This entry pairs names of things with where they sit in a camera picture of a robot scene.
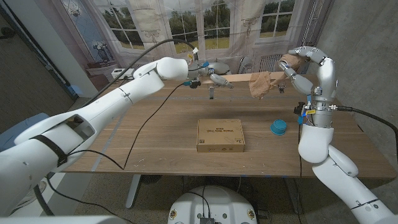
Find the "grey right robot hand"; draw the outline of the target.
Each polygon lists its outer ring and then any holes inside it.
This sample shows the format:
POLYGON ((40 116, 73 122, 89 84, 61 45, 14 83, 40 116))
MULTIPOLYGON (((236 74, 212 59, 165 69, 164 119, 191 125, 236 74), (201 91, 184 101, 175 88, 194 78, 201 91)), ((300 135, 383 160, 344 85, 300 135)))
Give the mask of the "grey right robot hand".
POLYGON ((295 89, 304 94, 312 94, 315 101, 332 102, 336 95, 338 80, 335 75, 335 63, 324 52, 316 47, 301 46, 289 50, 289 55, 299 56, 304 59, 310 59, 311 62, 319 66, 317 72, 318 84, 321 92, 314 92, 312 82, 307 78, 298 75, 293 69, 293 63, 286 59, 281 59, 278 66, 290 79, 295 89))

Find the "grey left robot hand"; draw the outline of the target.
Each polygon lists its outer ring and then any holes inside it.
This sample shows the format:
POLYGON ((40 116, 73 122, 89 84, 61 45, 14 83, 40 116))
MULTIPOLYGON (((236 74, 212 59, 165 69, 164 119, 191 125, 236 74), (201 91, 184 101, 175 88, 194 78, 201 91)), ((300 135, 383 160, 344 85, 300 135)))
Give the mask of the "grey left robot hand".
POLYGON ((223 77, 223 75, 230 74, 231 71, 229 66, 225 63, 194 63, 188 68, 188 85, 190 88, 197 88, 201 85, 200 77, 207 77, 212 81, 213 86, 227 87, 232 89, 234 87, 233 84, 223 77))

